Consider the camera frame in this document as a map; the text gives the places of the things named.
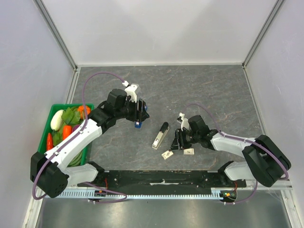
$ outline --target white wall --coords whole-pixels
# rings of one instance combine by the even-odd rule
[[[266,131],[290,159],[304,212],[304,1],[287,0],[247,67]]]
[[[44,0],[77,64],[241,63],[276,0]]]
[[[33,1],[2,2],[0,21],[0,227],[19,228],[31,194],[30,158],[73,72]]]

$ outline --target perforated metal rail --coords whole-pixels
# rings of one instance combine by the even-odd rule
[[[57,198],[79,198],[79,199],[119,199],[122,195],[107,195],[106,197],[94,196],[96,189],[66,189]],[[221,200],[219,190],[211,190],[211,194],[204,195],[128,195],[128,199],[194,199],[194,200]]]

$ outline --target green basket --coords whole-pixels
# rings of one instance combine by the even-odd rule
[[[49,114],[48,114],[46,126],[44,127],[43,134],[42,134],[42,137],[41,137],[41,140],[39,143],[39,147],[38,147],[39,153],[45,153],[47,150],[47,136],[48,136],[48,133],[51,133],[53,131],[51,129],[51,120],[52,120],[53,116],[55,115],[55,113],[61,109],[66,110],[69,107],[72,108],[74,106],[81,106],[81,105],[82,104],[54,104],[54,105],[52,105],[51,110],[49,111]],[[89,106],[91,108],[91,110],[94,109],[93,104],[86,104],[86,105]],[[81,157],[80,165],[84,165],[86,162],[87,148],[88,148],[88,146],[86,146],[82,150],[82,157]]]

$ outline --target purple cable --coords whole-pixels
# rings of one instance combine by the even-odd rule
[[[87,185],[89,185],[89,186],[91,186],[91,187],[100,189],[100,190],[105,191],[105,192],[109,192],[109,193],[113,193],[113,194],[116,194],[116,195],[123,195],[123,196],[124,196],[122,199],[118,199],[118,200],[116,199],[116,200],[102,201],[102,202],[95,201],[95,203],[98,203],[98,204],[103,204],[103,203],[117,203],[117,202],[121,202],[121,201],[126,200],[127,197],[128,197],[128,196],[127,196],[126,194],[124,194],[124,193],[117,192],[117,191],[111,191],[111,190],[108,190],[108,189],[103,189],[103,188],[101,188],[101,187],[99,187],[99,186],[96,186],[96,185],[93,185],[93,184],[91,184],[91,183],[89,183],[89,182],[84,182],[84,184],[87,184]]]
[[[85,87],[85,86],[86,86],[87,82],[88,82],[92,77],[94,77],[94,76],[96,76],[96,75],[101,75],[101,74],[113,75],[113,76],[117,77],[118,79],[120,79],[122,82],[124,82],[124,80],[123,80],[120,76],[118,76],[117,74],[111,73],[111,72],[101,71],[101,72],[98,72],[98,73],[96,73],[96,74],[93,74],[92,76],[90,76],[90,77],[85,81],[84,87],[82,88],[82,105],[83,105],[83,107],[85,107],[85,105],[86,105],[86,103],[85,103],[85,88],[86,88],[86,87]],[[81,128],[75,135],[73,135],[73,137],[71,137],[70,139],[68,139],[62,146],[60,146],[60,147],[57,149],[57,152],[60,152],[65,146],[67,146],[71,141],[73,141],[73,140],[80,134],[80,131],[83,131],[84,128],[86,127],[87,121],[88,121],[86,108],[84,108],[84,111],[85,111],[85,117],[86,117],[86,118],[85,118],[85,123],[84,123],[84,125],[82,126],[82,128]],[[46,194],[44,194],[44,195],[42,195],[42,196],[37,197],[37,196],[36,196],[36,186],[37,186],[37,182],[38,182],[38,180],[39,180],[39,178],[40,178],[40,176],[41,176],[43,170],[45,169],[45,167],[47,166],[47,164],[48,164],[55,156],[56,156],[55,153],[52,154],[52,155],[50,156],[50,158],[47,159],[47,161],[42,165],[42,167],[40,168],[39,172],[37,173],[37,176],[36,176],[36,178],[35,178],[35,180],[34,180],[33,189],[32,189],[32,195],[33,195],[33,198],[34,198],[35,200],[40,200],[40,199],[42,199],[42,198],[44,198],[44,197],[46,196]]]
[[[284,167],[284,165],[280,162],[280,160],[278,160],[278,159],[274,156],[274,154],[271,153],[267,148],[265,148],[264,146],[262,146],[262,145],[260,145],[260,144],[258,144],[258,143],[256,143],[256,142],[254,142],[254,141],[251,141],[251,140],[247,140],[247,139],[244,140],[244,139],[238,138],[238,137],[236,137],[236,136],[224,134],[224,133],[220,130],[219,125],[218,125],[218,123],[216,122],[216,120],[215,120],[214,116],[212,115],[212,113],[211,113],[211,112],[208,110],[208,108],[205,107],[204,105],[199,104],[199,103],[189,103],[189,104],[186,105],[186,107],[182,110],[182,113],[185,113],[186,109],[187,109],[189,106],[191,106],[191,105],[196,105],[196,106],[201,107],[202,109],[204,109],[204,110],[208,113],[208,115],[211,117],[212,121],[214,122],[215,127],[216,127],[218,133],[219,133],[220,135],[222,135],[223,137],[225,137],[225,138],[230,138],[230,139],[233,139],[233,140],[242,141],[242,142],[246,142],[246,143],[250,143],[250,144],[253,144],[253,145],[259,147],[259,148],[262,149],[263,151],[265,151],[270,157],[272,157],[272,158],[275,160],[275,162],[276,162],[276,163],[281,167],[281,169],[283,170],[285,176],[284,176],[283,178],[280,178],[280,180],[287,180],[287,179],[289,178],[289,174],[288,174],[288,172],[287,172],[287,169],[286,169],[286,168]],[[252,197],[254,196],[254,194],[256,193],[256,191],[257,191],[257,184],[258,184],[258,182],[256,182],[256,185],[255,185],[255,187],[254,187],[254,189],[253,189],[253,192],[252,192],[251,195],[248,196],[247,198],[245,198],[245,199],[243,199],[243,200],[240,200],[240,201],[238,201],[238,202],[226,203],[226,204],[231,204],[231,205],[232,205],[232,204],[238,204],[238,203],[245,202],[246,200],[252,198]]]

